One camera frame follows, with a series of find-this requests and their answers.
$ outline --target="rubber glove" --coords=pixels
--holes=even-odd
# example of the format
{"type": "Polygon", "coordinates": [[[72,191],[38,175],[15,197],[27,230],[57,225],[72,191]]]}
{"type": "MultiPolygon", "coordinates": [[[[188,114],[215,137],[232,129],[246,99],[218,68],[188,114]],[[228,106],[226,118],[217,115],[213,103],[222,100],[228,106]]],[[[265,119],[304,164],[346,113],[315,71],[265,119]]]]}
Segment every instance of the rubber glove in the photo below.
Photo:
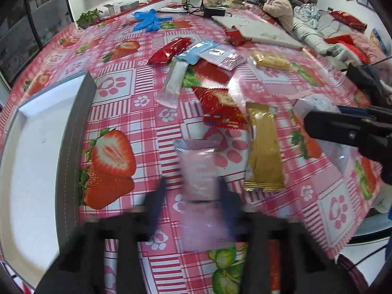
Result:
{"type": "Polygon", "coordinates": [[[146,29],[146,32],[158,31],[161,27],[162,21],[170,21],[172,17],[157,17],[154,9],[148,12],[135,12],[135,19],[142,20],[142,22],[135,25],[134,31],[146,29]]]}

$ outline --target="gold snack packet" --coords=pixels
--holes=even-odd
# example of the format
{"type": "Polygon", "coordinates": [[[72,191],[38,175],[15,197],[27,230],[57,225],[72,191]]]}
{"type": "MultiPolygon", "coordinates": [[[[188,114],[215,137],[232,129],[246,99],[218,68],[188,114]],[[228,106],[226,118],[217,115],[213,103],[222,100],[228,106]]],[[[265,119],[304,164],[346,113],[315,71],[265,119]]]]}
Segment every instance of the gold snack packet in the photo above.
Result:
{"type": "Polygon", "coordinates": [[[285,188],[274,107],[246,103],[252,141],[246,167],[246,191],[262,189],[277,191],[285,188]]]}
{"type": "Polygon", "coordinates": [[[290,70],[291,64],[286,59],[279,55],[273,55],[264,52],[251,52],[253,64],[257,67],[265,66],[270,68],[277,68],[279,70],[290,70]]]}

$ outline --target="snack packet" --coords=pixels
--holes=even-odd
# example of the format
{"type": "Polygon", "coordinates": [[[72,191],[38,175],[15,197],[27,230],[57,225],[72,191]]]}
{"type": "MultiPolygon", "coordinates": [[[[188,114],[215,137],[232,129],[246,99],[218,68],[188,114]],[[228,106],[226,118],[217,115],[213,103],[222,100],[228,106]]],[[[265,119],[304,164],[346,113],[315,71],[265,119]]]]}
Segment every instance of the snack packet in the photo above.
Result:
{"type": "Polygon", "coordinates": [[[176,57],[179,60],[188,62],[191,65],[195,65],[199,60],[199,54],[201,52],[217,47],[218,45],[219,43],[213,40],[202,41],[193,45],[189,50],[186,50],[185,52],[181,53],[180,55],[177,55],[176,57]]]}
{"type": "Polygon", "coordinates": [[[199,57],[225,70],[233,70],[236,66],[246,62],[245,57],[227,45],[219,45],[201,52],[199,57]]]}
{"type": "Polygon", "coordinates": [[[234,46],[241,46],[247,42],[247,39],[244,38],[240,31],[233,25],[231,28],[224,28],[226,36],[228,37],[229,42],[234,46]]]}
{"type": "MultiPolygon", "coordinates": [[[[326,96],[321,94],[312,94],[299,98],[294,105],[293,112],[298,120],[303,121],[305,116],[313,110],[340,114],[339,108],[333,105],[326,96]]],[[[350,176],[350,174],[345,174],[345,172],[352,154],[352,147],[319,139],[316,142],[327,155],[328,159],[338,168],[340,173],[344,177],[346,175],[350,176]]]]}
{"type": "Polygon", "coordinates": [[[228,94],[227,89],[192,87],[201,103],[203,122],[220,128],[248,129],[244,114],[228,94]]]}
{"type": "Polygon", "coordinates": [[[270,68],[277,68],[279,70],[291,69],[290,62],[282,56],[265,53],[265,52],[250,52],[251,62],[256,66],[265,66],[270,68]]]}
{"type": "Polygon", "coordinates": [[[244,189],[279,191],[285,188],[278,133],[275,126],[276,108],[247,103],[252,127],[252,141],[245,173],[244,189]]]}
{"type": "Polygon", "coordinates": [[[231,245],[219,206],[218,175],[214,163],[218,143],[209,140],[176,140],[174,149],[184,176],[181,212],[181,247],[206,251],[231,245]]]}
{"type": "Polygon", "coordinates": [[[160,64],[169,62],[174,55],[182,53],[192,44],[190,37],[179,37],[156,51],[148,60],[148,64],[160,64]]]}
{"type": "Polygon", "coordinates": [[[178,98],[181,94],[182,81],[189,64],[182,61],[173,61],[162,89],[156,94],[155,100],[166,107],[177,108],[178,98]]]}

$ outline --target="person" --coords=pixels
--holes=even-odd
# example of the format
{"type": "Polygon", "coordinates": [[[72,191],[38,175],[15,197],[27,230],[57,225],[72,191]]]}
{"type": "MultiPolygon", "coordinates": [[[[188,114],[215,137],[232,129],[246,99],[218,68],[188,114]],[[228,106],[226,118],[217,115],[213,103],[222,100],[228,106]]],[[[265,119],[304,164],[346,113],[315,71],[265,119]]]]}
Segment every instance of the person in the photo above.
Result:
{"type": "Polygon", "coordinates": [[[289,0],[268,0],[263,10],[289,33],[293,30],[293,8],[289,0]]]}

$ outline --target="red wrapper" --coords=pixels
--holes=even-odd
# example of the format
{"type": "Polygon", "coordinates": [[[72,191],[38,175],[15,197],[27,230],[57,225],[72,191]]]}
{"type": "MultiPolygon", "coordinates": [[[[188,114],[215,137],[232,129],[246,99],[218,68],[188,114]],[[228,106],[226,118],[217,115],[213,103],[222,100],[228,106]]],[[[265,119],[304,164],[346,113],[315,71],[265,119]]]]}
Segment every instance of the red wrapper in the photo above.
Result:
{"type": "Polygon", "coordinates": [[[203,122],[219,128],[248,129],[244,114],[230,97],[227,89],[192,87],[201,103],[203,122]]]}
{"type": "Polygon", "coordinates": [[[160,64],[169,62],[174,55],[181,54],[192,44],[190,37],[179,37],[156,51],[148,60],[148,64],[160,64]]]}
{"type": "Polygon", "coordinates": [[[245,42],[247,42],[246,38],[244,38],[240,31],[233,25],[231,29],[225,28],[226,36],[231,44],[234,46],[241,46],[245,42]]]}

